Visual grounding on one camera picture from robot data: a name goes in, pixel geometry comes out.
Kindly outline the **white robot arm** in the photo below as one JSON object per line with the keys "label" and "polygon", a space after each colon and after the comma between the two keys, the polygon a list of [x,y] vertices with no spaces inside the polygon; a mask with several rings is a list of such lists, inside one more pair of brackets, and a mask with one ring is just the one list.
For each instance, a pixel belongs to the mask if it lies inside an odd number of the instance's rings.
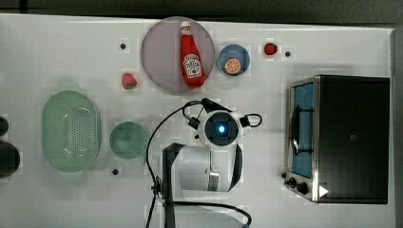
{"label": "white robot arm", "polygon": [[229,192],[240,180],[242,151],[238,140],[248,127],[240,111],[209,111],[197,127],[200,145],[173,142],[159,158],[163,228],[249,228],[228,214],[234,206],[194,202],[185,190]]}

